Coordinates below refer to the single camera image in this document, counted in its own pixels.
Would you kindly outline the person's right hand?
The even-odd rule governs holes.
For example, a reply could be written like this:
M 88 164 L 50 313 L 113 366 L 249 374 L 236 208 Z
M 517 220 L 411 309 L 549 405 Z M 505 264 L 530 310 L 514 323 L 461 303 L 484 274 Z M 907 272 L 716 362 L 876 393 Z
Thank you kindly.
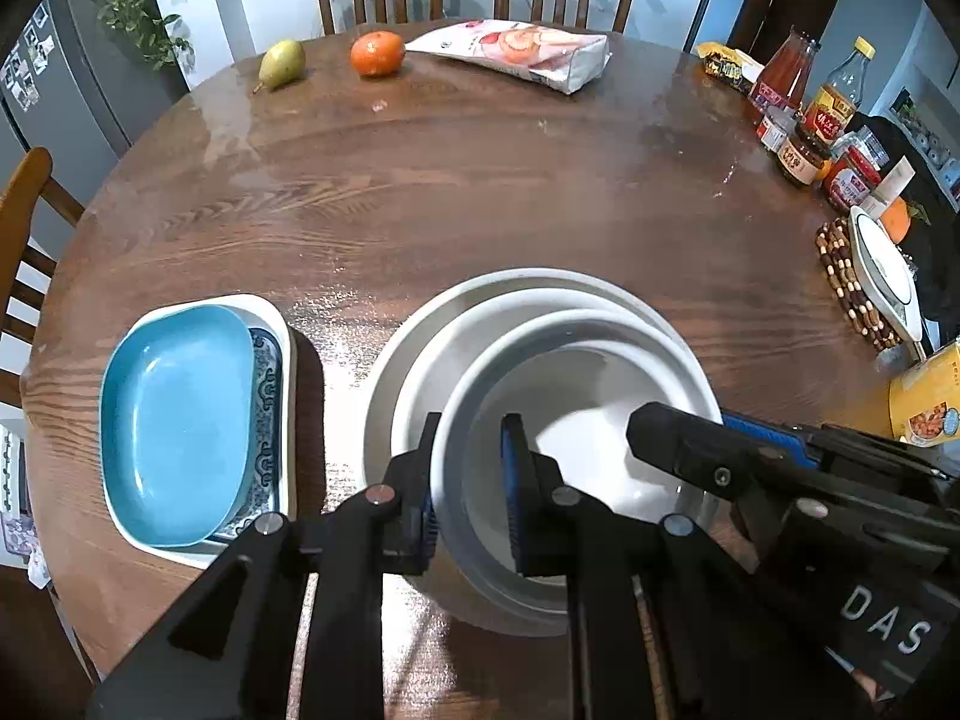
M 882 686 L 880 686 L 875 679 L 872 679 L 868 674 L 861 670 L 851 671 L 851 676 L 853 677 L 854 681 L 861 686 L 862 690 L 869 696 L 869 699 L 871 699 L 873 704 L 878 704 L 878 702 L 882 702 L 882 700 L 884 700 L 884 688 L 882 688 Z

